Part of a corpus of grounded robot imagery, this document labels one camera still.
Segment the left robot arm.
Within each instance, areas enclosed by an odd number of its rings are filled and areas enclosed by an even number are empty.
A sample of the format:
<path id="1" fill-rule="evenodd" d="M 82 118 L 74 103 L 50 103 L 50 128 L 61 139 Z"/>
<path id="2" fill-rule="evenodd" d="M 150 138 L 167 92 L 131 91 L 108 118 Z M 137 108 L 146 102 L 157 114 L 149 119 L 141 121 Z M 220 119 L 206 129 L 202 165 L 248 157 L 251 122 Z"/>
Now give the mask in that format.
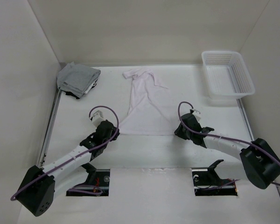
<path id="1" fill-rule="evenodd" d="M 66 191 L 80 193 L 76 185 L 91 186 L 95 168 L 90 162 L 100 156 L 109 142 L 119 136 L 119 128 L 108 120 L 100 121 L 90 134 L 67 155 L 43 167 L 32 166 L 26 172 L 13 201 L 20 202 L 35 217 L 39 217 Z"/>

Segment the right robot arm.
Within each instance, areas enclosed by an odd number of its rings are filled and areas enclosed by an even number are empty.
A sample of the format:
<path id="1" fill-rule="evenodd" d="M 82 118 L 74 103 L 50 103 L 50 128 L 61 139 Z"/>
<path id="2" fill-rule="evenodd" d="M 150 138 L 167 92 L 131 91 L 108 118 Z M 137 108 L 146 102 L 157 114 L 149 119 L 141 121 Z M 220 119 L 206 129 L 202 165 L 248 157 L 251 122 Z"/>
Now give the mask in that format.
<path id="1" fill-rule="evenodd" d="M 280 159 L 269 144 L 258 138 L 252 142 L 214 134 L 213 128 L 201 127 L 193 112 L 179 116 L 175 135 L 195 145 L 228 154 L 242 162 L 245 175 L 255 187 L 266 189 L 280 175 Z"/>

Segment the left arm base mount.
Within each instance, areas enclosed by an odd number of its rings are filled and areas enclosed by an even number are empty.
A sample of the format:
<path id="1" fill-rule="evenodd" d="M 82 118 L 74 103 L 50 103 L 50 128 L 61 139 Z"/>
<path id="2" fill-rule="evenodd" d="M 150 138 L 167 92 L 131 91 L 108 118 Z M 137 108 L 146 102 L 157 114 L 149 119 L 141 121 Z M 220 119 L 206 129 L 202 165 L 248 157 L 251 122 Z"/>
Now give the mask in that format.
<path id="1" fill-rule="evenodd" d="M 88 176 L 83 183 L 74 187 L 74 191 L 68 190 L 66 196 L 109 196 L 110 169 L 96 169 L 87 163 L 82 166 Z"/>

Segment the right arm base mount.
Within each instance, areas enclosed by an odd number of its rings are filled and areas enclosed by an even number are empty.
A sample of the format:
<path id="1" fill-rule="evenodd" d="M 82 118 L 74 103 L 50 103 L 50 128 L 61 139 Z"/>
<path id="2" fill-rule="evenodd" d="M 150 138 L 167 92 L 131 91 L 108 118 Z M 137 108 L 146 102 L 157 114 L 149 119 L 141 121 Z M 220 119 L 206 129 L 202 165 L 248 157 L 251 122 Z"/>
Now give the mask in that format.
<path id="1" fill-rule="evenodd" d="M 238 196 L 237 180 L 221 179 L 215 171 L 223 161 L 217 160 L 208 167 L 192 169 L 195 196 Z"/>

